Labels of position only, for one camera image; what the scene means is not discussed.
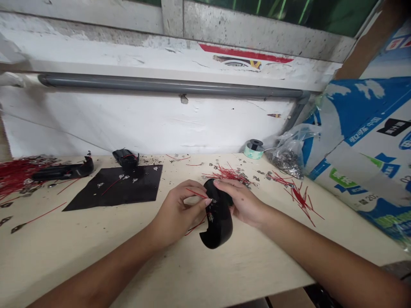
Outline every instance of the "white wall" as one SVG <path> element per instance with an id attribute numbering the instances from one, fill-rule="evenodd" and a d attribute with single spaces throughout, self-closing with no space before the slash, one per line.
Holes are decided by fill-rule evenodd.
<path id="1" fill-rule="evenodd" d="M 182 104 L 178 95 L 0 88 L 6 113 L 100 147 L 3 114 L 13 157 L 84 155 L 88 150 L 107 155 L 103 149 L 124 147 L 144 154 L 239 152 L 251 138 L 271 144 L 293 106 L 286 99 L 187 98 L 188 104 Z M 267 116 L 272 113 L 282 118 Z"/>
<path id="2" fill-rule="evenodd" d="M 0 12 L 0 32 L 27 58 L 4 71 L 45 71 L 236 83 L 322 91 L 341 64 L 229 48 Z M 230 63 L 244 63 L 231 66 Z M 238 152 L 246 140 L 271 145 L 290 111 L 288 99 L 240 99 L 137 92 L 0 88 L 4 126 L 14 157 L 108 154 L 126 147 L 144 154 Z M 281 118 L 267 114 L 279 113 Z M 78 140 L 81 137 L 98 147 Z"/>

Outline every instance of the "metal terminal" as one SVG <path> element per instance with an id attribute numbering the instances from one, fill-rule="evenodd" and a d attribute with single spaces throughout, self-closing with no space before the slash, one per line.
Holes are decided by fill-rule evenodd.
<path id="1" fill-rule="evenodd" d="M 6 218 L 3 218 L 2 220 L 0 220 L 0 227 L 3 225 L 3 223 L 8 222 L 12 217 L 13 216 L 9 216 L 9 217 L 6 217 Z"/>
<path id="2" fill-rule="evenodd" d="M 5 207 L 9 207 L 12 204 L 13 204 L 13 202 L 7 202 L 7 203 L 4 203 L 4 204 L 0 205 L 0 207 L 5 208 Z"/>
<path id="3" fill-rule="evenodd" d="M 21 228 L 23 228 L 26 225 L 26 223 L 18 225 L 17 227 L 14 227 L 11 231 L 11 233 L 15 233 L 16 231 L 20 230 Z"/>

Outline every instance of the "black plastic housing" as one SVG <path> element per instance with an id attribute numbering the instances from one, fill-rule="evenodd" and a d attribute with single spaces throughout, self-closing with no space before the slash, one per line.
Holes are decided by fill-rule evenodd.
<path id="1" fill-rule="evenodd" d="M 51 166 L 41 169 L 31 177 L 33 181 L 69 180 L 73 178 L 83 178 L 94 171 L 93 159 L 84 156 L 85 163 L 75 165 Z"/>
<path id="2" fill-rule="evenodd" d="M 206 232 L 200 233 L 204 245 L 210 249 L 223 245 L 232 234 L 232 219 L 229 209 L 233 205 L 232 198 L 229 194 L 218 190 L 213 182 L 214 179 L 210 179 L 204 184 L 207 196 L 216 202 L 212 202 L 206 207 L 208 228 Z"/>

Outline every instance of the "table surface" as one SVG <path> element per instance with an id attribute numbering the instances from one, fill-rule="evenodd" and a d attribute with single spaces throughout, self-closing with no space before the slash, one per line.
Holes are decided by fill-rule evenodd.
<path id="1" fill-rule="evenodd" d="M 64 157 L 66 160 L 77 162 L 81 157 Z M 119 167 L 110 156 L 93 160 L 92 176 L 102 167 Z M 50 189 L 45 185 L 31 197 L 18 198 L 12 206 L 0 208 L 0 219 L 13 216 L 0 227 L 0 306 L 28 305 L 96 262 L 144 228 L 171 188 L 187 179 L 204 183 L 202 173 L 217 172 L 211 163 L 226 168 L 230 163 L 235 169 L 244 169 L 252 181 L 258 177 L 259 186 L 252 186 L 252 191 L 263 202 L 379 266 L 410 260 L 394 241 L 331 193 L 305 179 L 303 189 L 308 186 L 314 209 L 325 219 L 312 213 L 313 227 L 284 186 L 258 173 L 275 170 L 265 157 L 251 160 L 243 154 L 208 154 L 171 161 L 165 155 L 140 157 L 140 165 L 163 164 L 156 201 L 69 212 L 62 212 L 61 207 L 10 234 L 13 227 L 63 202 L 68 204 L 90 181 L 91 177 L 86 177 L 59 195 L 70 182 Z M 112 307 L 226 307 L 314 282 L 276 244 L 235 218 L 231 238 L 215 250 L 206 248 L 200 240 L 198 234 L 206 229 L 207 223 L 202 224 L 152 258 Z"/>

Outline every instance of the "plastic bag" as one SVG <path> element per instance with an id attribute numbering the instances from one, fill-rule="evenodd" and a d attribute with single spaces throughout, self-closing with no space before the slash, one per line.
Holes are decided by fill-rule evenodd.
<path id="1" fill-rule="evenodd" d="M 271 163 L 287 174 L 302 180 L 304 178 L 303 145 L 304 140 L 320 135 L 321 127 L 312 124 L 299 124 L 279 136 L 278 145 L 265 154 Z"/>

